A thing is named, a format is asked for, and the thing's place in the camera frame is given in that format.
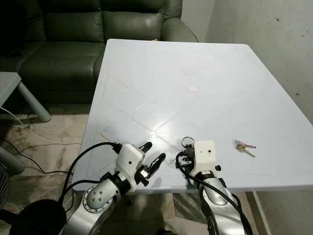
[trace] white wall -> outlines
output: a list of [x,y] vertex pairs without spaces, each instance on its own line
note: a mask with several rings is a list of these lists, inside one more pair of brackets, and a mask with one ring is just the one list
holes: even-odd
[[217,0],[206,41],[248,44],[313,123],[312,0]]
[[181,20],[204,42],[215,0],[183,0]]
[[[205,40],[248,44],[313,123],[312,0],[216,0]],[[313,190],[258,196],[273,235],[312,234]]]

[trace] table surface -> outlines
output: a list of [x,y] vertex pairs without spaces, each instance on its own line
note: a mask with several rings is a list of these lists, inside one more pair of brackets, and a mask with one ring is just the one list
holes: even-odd
[[0,72],[0,106],[7,100],[21,80],[16,72]]
[[[166,160],[136,192],[184,192],[194,187],[174,158],[185,136],[215,142],[220,177],[233,191],[313,186],[313,126],[249,46],[108,40],[81,151],[151,141],[144,163],[161,152]],[[257,146],[256,158],[234,139]],[[113,173],[116,157],[109,147],[91,151],[73,181]]]

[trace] gray side table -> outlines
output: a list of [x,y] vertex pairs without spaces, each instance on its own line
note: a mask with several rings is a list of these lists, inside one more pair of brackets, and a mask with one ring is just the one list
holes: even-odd
[[[33,94],[22,83],[21,77],[16,72],[0,72],[0,106],[4,104],[11,93],[18,88],[21,95],[27,101],[32,110],[41,121],[51,119],[50,113],[39,103]],[[15,175],[24,170],[24,164],[14,155],[0,147],[0,164],[4,165],[9,175]]]
[[42,122],[47,122],[51,119],[50,113],[22,83],[21,77],[16,72],[0,72],[0,106],[3,105],[16,88],[18,88],[21,95]]

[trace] sofa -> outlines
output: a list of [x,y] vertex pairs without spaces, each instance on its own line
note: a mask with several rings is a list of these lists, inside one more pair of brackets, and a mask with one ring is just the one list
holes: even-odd
[[198,41],[180,20],[182,0],[20,0],[19,4],[25,12],[25,30],[19,30],[25,34],[16,36],[22,46],[18,53],[2,53],[0,71],[18,72],[43,102],[90,103],[110,38]]

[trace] key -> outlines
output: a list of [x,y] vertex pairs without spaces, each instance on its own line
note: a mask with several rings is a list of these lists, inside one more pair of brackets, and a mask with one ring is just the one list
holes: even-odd
[[248,148],[256,148],[256,146],[252,146],[252,145],[248,145],[248,144],[245,144],[241,141],[237,141],[235,140],[234,143],[236,144],[236,149],[240,152],[245,152],[247,154],[249,154],[250,156],[254,157],[255,158],[255,155],[253,155],[252,153],[250,153],[248,150],[246,150],[246,147]]
[[243,152],[245,152],[245,153],[247,153],[247,154],[249,154],[250,156],[252,156],[252,157],[255,158],[255,155],[253,155],[252,153],[250,153],[250,152],[249,152],[248,150],[246,150],[245,148],[244,148]]

